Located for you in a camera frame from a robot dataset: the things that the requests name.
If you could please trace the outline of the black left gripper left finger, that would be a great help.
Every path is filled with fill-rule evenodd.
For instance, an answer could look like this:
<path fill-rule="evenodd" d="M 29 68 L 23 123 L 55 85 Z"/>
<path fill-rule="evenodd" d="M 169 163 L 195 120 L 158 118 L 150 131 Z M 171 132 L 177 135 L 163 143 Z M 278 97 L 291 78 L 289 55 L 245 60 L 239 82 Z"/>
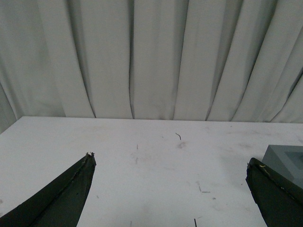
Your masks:
<path fill-rule="evenodd" d="M 96 167 L 94 153 L 82 159 L 0 218 L 2 227 L 75 227 Z"/>

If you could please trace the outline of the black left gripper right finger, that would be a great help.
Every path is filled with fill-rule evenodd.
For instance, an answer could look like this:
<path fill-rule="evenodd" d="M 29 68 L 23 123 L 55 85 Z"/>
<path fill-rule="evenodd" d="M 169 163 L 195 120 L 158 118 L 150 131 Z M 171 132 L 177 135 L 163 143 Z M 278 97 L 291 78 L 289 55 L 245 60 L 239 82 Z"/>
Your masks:
<path fill-rule="evenodd" d="M 256 158 L 247 166 L 246 182 L 268 227 L 303 225 L 303 189 Z"/>

